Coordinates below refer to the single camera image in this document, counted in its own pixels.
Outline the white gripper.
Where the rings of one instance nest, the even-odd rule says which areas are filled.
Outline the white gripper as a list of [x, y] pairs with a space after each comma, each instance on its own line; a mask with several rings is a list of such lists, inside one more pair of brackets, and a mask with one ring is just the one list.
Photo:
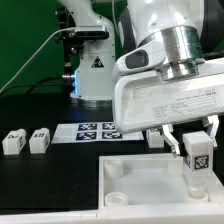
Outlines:
[[217, 115], [224, 114], [224, 58], [200, 64], [198, 70], [196, 76], [171, 81], [162, 80], [156, 71], [120, 78], [113, 96], [116, 129], [124, 134], [161, 126], [161, 137], [173, 156], [179, 157], [172, 124], [203, 118], [206, 134], [216, 149]]

